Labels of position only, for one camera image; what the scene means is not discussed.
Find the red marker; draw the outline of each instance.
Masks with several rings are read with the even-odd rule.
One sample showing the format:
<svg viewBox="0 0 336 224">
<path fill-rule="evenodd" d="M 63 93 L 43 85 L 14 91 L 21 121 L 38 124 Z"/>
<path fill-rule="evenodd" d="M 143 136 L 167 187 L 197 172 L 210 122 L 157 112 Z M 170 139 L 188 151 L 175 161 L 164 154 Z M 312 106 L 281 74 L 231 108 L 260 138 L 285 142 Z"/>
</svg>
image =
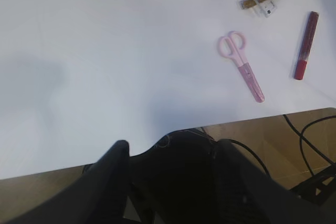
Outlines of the red marker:
<svg viewBox="0 0 336 224">
<path fill-rule="evenodd" d="M 308 18 L 306 31 L 304 32 L 304 37 L 300 49 L 298 63 L 296 65 L 294 78 L 297 80 L 302 80 L 305 73 L 311 45 L 313 43 L 314 34 L 316 30 L 317 20 L 319 19 L 319 14 L 316 12 L 311 12 Z"/>
</svg>

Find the pink scissors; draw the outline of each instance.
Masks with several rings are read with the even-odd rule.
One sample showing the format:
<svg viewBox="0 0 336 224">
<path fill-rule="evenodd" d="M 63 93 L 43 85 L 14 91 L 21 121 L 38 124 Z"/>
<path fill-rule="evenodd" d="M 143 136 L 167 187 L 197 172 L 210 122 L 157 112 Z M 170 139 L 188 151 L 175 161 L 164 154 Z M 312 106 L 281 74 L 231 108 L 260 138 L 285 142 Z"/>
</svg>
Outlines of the pink scissors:
<svg viewBox="0 0 336 224">
<path fill-rule="evenodd" d="M 242 45 L 240 47 L 234 41 L 233 36 L 240 37 Z M 228 45 L 230 52 L 227 54 L 223 52 L 223 43 Z M 245 36 L 238 31 L 229 32 L 228 36 L 223 36 L 218 41 L 218 52 L 221 56 L 231 59 L 237 66 L 240 74 L 243 76 L 246 84 L 250 88 L 251 93 L 257 102 L 263 102 L 265 100 L 264 94 L 253 74 L 253 71 L 245 56 L 246 39 Z"/>
</svg>

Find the wooden floor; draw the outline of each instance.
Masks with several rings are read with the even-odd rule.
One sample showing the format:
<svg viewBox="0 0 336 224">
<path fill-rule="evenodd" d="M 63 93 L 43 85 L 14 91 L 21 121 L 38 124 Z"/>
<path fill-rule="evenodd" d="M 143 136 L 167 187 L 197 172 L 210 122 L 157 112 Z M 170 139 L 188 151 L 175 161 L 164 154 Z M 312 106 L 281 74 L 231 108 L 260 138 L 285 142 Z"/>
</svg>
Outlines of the wooden floor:
<svg viewBox="0 0 336 224">
<path fill-rule="evenodd" d="M 301 129 L 309 122 L 336 109 L 323 109 L 288 115 Z M 303 162 L 299 138 L 282 116 L 248 120 L 204 127 L 214 139 L 231 138 L 249 146 L 265 163 L 272 178 L 285 188 L 291 188 L 310 177 Z M 336 119 L 318 123 L 305 134 L 320 151 L 336 161 Z M 257 161 L 244 149 L 238 149 L 258 167 Z M 307 160 L 314 172 L 328 163 L 304 145 Z M 17 216 L 50 198 L 81 175 L 82 167 L 57 170 L 19 178 L 0 180 L 0 222 Z"/>
</svg>

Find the pink blade cover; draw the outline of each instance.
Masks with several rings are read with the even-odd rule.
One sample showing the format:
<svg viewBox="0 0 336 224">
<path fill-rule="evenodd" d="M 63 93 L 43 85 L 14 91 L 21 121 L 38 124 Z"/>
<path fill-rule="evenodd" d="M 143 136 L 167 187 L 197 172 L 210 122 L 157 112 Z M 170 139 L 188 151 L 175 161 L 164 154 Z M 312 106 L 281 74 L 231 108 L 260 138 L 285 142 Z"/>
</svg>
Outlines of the pink blade cover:
<svg viewBox="0 0 336 224">
<path fill-rule="evenodd" d="M 243 76 L 246 84 L 250 88 L 250 91 L 253 94 L 256 101 L 263 102 L 265 100 L 264 94 L 262 93 L 261 88 L 259 87 L 259 84 L 252 72 L 250 64 L 245 63 L 238 69 L 239 69 L 240 74 Z"/>
</svg>

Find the white table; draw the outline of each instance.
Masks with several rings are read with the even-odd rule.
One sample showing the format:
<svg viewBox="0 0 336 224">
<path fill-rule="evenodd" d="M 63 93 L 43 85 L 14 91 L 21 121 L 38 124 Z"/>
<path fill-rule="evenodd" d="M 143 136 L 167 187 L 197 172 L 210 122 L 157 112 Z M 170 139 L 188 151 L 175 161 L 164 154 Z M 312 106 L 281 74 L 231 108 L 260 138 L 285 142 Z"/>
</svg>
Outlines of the white table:
<svg viewBox="0 0 336 224">
<path fill-rule="evenodd" d="M 336 106 L 335 0 L 0 0 L 0 179 L 131 155 L 163 135 Z M 292 78 L 309 12 L 320 19 L 305 78 Z M 246 35 L 257 103 L 216 42 Z"/>
</svg>

